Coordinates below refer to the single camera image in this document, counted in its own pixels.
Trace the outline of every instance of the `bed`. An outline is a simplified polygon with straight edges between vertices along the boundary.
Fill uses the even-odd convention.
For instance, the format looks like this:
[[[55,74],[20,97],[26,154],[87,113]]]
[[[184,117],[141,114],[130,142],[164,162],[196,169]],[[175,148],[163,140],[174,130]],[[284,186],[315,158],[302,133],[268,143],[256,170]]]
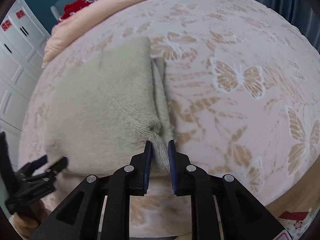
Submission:
[[[19,166],[45,154],[59,80],[100,49],[138,35],[167,62],[165,92],[178,150],[209,174],[236,176],[264,205],[290,189],[320,153],[320,56],[299,30],[254,0],[146,0],[101,22],[44,69],[21,134]],[[63,174],[54,209],[83,177]],[[191,231],[190,200],[170,178],[133,197],[133,237]]]

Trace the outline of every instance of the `label sticker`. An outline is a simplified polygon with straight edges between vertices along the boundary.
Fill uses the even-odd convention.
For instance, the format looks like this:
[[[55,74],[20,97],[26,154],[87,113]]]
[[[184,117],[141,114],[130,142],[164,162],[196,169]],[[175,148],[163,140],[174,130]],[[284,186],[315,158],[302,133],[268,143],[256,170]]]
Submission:
[[[4,23],[2,23],[1,28],[6,31],[7,29],[9,29],[11,27],[11,22],[9,20],[6,20]]]
[[[273,240],[292,240],[287,230],[283,230],[276,238]]]
[[[23,16],[25,16],[25,13],[23,10],[20,10],[20,11],[16,12],[16,16],[18,19],[21,19]]]

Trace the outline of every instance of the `white butterfly embroidery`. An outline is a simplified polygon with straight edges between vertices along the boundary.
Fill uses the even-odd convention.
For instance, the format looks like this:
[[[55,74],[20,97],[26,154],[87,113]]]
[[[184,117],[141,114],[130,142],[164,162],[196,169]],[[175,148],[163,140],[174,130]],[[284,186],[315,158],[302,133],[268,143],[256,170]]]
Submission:
[[[320,122],[319,120],[315,121],[311,134],[307,137],[296,112],[290,106],[286,106],[285,108],[289,118],[290,135],[292,139],[298,142],[291,147],[288,156],[288,173],[291,175],[300,167],[305,156],[309,155],[309,166],[311,166],[316,160],[317,150],[315,145],[320,141]]]
[[[213,65],[212,72],[215,75],[213,84],[216,89],[230,93],[241,85],[255,99],[260,99],[264,96],[266,89],[263,85],[261,67],[251,67],[242,71],[240,66],[240,71],[238,71],[235,66],[232,68],[215,57],[211,57],[210,61]]]

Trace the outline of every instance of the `white cabinet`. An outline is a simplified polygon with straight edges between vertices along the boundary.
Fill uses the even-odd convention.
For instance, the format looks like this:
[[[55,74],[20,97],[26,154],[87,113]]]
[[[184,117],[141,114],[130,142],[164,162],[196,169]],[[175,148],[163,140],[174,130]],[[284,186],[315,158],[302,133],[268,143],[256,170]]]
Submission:
[[[24,0],[16,0],[2,22],[0,33],[32,67],[41,73],[44,47],[49,33]]]
[[[9,157],[13,170],[16,171],[18,168],[18,152],[19,152],[19,140],[21,131],[0,120],[1,131],[5,131],[7,143],[9,147]]]
[[[16,0],[0,27],[0,128],[7,135],[12,165],[18,165],[23,119],[42,73],[49,33],[24,0]]]

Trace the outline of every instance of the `pink blanket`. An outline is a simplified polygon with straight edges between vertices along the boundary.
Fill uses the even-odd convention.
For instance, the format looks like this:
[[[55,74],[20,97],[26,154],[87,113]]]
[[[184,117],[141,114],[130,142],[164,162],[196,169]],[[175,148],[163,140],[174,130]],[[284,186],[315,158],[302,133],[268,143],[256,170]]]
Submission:
[[[44,50],[44,68],[77,38],[112,14],[144,0],[98,0],[56,25]]]

